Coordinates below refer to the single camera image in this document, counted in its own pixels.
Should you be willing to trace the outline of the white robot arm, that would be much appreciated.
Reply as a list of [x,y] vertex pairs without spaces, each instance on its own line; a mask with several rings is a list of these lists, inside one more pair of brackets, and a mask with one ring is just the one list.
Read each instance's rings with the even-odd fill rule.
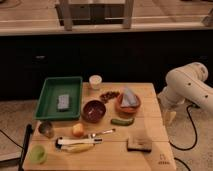
[[213,88],[205,84],[207,78],[208,69],[200,62],[172,69],[166,74],[166,86],[157,95],[165,126],[175,118],[174,108],[185,100],[213,114]]

